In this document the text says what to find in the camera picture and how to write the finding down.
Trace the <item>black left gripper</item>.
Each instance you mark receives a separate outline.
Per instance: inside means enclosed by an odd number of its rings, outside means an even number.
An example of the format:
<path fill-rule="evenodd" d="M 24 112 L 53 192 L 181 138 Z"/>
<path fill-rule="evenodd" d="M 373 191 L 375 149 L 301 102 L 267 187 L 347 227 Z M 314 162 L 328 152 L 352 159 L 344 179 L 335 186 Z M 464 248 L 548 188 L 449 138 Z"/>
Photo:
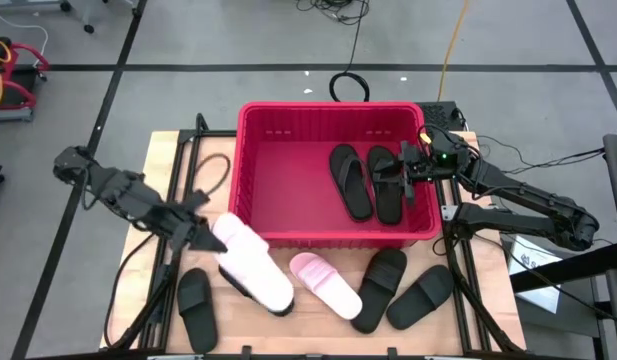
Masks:
<path fill-rule="evenodd" d="M 181 203 L 160 203 L 151 207 L 145 217 L 150 231 L 165 237 L 173 250 L 186 244 L 193 251 L 225 253 L 227 247 L 211 231 L 207 223 L 201 223 L 196 214 L 198 208 L 210 201 L 202 190 L 195 190 Z"/>

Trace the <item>red plastic bin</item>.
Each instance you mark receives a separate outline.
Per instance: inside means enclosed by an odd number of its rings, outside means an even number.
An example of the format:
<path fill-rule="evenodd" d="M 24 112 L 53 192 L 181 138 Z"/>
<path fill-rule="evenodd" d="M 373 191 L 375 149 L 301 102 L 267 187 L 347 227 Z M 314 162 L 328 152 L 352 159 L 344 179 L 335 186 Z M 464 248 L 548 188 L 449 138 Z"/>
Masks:
<path fill-rule="evenodd" d="M 424 114 L 407 102 L 251 102 L 238 117 L 230 212 L 273 247 L 409 247 L 441 231 L 433 184 L 414 186 L 412 205 L 385 225 L 376 216 L 355 221 L 329 166 L 336 146 L 359 158 L 383 146 L 397 154 L 414 143 Z"/>

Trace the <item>pink slide sandal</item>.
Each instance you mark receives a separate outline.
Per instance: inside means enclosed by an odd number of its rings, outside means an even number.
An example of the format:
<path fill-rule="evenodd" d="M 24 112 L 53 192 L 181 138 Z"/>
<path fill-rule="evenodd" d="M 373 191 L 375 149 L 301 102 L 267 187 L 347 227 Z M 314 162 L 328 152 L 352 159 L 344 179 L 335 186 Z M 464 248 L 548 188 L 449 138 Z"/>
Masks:
<path fill-rule="evenodd" d="M 284 310 L 294 300 L 294 288 L 287 275 L 269 254 L 268 243 L 232 213 L 215 221 L 212 232 L 227 247 L 216 253 L 223 267 L 267 310 Z"/>
<path fill-rule="evenodd" d="M 289 267 L 294 277 L 339 317 L 352 320 L 360 314 L 363 307 L 360 296 L 321 256 L 299 253 L 290 260 Z"/>

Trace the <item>black slide sandal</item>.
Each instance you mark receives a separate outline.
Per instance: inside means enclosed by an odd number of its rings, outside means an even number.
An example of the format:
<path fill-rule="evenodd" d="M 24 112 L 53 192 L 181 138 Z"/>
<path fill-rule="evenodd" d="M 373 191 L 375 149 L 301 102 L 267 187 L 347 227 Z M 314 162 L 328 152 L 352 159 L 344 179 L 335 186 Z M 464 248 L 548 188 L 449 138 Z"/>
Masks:
<path fill-rule="evenodd" d="M 397 292 L 406 266 L 406 254 L 396 248 L 381 249 L 371 258 L 357 291 L 362 309 L 351 321 L 355 330 L 362 334 L 376 330 Z"/>
<path fill-rule="evenodd" d="M 211 352 L 219 336 L 212 287 L 204 270 L 193 268 L 181 277 L 177 302 L 191 348 L 199 354 Z"/>
<path fill-rule="evenodd" d="M 241 284 L 239 283 L 232 275 L 230 275 L 223 267 L 218 267 L 219 274 L 233 287 L 235 288 L 242 296 L 253 300 L 255 303 L 261 305 L 261 302 L 256 300 L 252 294 Z M 294 300 L 291 300 L 290 304 L 281 311 L 273 311 L 268 309 L 268 312 L 277 317 L 284 317 L 289 315 L 294 309 Z"/>
<path fill-rule="evenodd" d="M 388 322 L 397 330 L 411 327 L 445 303 L 453 289 L 453 276 L 447 267 L 427 269 L 388 307 Z"/>

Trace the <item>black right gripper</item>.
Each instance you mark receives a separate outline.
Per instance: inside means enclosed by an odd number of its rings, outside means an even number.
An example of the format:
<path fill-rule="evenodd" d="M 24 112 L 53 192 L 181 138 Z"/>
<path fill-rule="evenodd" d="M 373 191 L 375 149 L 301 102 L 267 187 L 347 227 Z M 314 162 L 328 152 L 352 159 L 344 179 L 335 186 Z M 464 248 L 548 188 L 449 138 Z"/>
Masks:
<path fill-rule="evenodd" d="M 413 181 L 434 181 L 456 178 L 462 175 L 472 163 L 470 146 L 457 135 L 435 135 L 431 143 L 423 142 L 414 163 L 410 166 L 411 145 L 400 143 L 398 159 L 403 175 L 403 193 L 408 206 L 415 205 Z"/>

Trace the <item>black beam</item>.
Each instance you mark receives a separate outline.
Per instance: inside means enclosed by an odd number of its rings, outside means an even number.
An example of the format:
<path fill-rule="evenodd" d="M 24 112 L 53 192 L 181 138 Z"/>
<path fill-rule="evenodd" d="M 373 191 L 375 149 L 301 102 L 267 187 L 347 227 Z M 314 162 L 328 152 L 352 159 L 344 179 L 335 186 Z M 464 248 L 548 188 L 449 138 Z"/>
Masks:
<path fill-rule="evenodd" d="M 579 254 L 510 276 L 515 293 L 558 285 L 617 270 L 617 244 Z"/>

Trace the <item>black perforated box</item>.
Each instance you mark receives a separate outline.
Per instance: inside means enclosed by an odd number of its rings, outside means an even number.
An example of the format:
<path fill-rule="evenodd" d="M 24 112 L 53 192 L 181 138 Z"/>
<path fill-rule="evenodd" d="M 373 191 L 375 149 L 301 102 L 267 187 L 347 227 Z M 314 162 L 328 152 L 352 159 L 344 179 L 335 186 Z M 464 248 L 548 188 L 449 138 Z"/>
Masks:
<path fill-rule="evenodd" d="M 447 131 L 464 131 L 466 119 L 454 101 L 418 102 L 426 123 L 437 125 Z"/>

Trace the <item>black flip-flop white-striped sole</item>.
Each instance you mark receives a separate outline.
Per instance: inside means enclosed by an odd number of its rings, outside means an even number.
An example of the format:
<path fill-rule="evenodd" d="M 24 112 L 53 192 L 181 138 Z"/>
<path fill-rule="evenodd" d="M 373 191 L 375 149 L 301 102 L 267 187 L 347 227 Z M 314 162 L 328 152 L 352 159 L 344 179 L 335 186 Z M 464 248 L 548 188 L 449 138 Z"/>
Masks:
<path fill-rule="evenodd" d="M 402 184 L 397 157 L 388 148 L 376 145 L 370 148 L 366 163 L 379 222 L 398 225 L 402 220 Z"/>
<path fill-rule="evenodd" d="M 349 216 L 356 222 L 369 220 L 373 207 L 366 188 L 365 165 L 356 150 L 348 144 L 335 146 L 329 169 Z"/>

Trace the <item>white paper sign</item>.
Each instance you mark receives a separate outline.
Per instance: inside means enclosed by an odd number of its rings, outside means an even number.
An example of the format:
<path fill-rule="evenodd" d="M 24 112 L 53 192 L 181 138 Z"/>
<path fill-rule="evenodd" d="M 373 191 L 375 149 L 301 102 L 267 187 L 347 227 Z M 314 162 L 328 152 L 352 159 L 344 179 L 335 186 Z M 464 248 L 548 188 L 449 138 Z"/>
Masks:
<path fill-rule="evenodd" d="M 511 256 L 508 260 L 508 272 L 514 275 L 527 268 L 535 269 L 543 265 L 561 261 L 554 253 L 545 250 L 527 239 L 516 235 L 511 243 Z M 516 293 L 525 300 L 547 312 L 556 314 L 560 292 L 552 286 Z"/>

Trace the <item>grey wheeled stand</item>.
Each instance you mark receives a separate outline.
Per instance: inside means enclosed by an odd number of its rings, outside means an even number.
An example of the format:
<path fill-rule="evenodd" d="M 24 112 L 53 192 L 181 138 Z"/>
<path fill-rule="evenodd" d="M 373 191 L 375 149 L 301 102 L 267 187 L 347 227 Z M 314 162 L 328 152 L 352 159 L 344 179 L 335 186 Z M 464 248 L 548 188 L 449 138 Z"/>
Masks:
<path fill-rule="evenodd" d="M 79 12 L 72 5 L 71 0 L 0 0 L 1 9 L 23 9 L 24 7 L 55 7 L 64 13 L 76 14 L 83 24 L 83 29 L 88 34 L 95 32 L 94 26 L 91 24 L 91 6 L 87 5 L 86 8 Z"/>

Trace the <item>red cart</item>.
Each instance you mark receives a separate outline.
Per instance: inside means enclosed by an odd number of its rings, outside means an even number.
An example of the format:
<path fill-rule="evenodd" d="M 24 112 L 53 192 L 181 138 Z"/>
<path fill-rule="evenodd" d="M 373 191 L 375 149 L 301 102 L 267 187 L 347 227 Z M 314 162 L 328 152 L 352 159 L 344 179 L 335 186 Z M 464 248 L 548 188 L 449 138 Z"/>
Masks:
<path fill-rule="evenodd" d="M 32 54 L 38 64 L 19 64 L 20 50 Z M 49 69 L 46 58 L 34 47 L 0 37 L 0 122 L 33 120 L 37 104 L 35 82 L 37 79 L 46 81 L 44 72 Z"/>

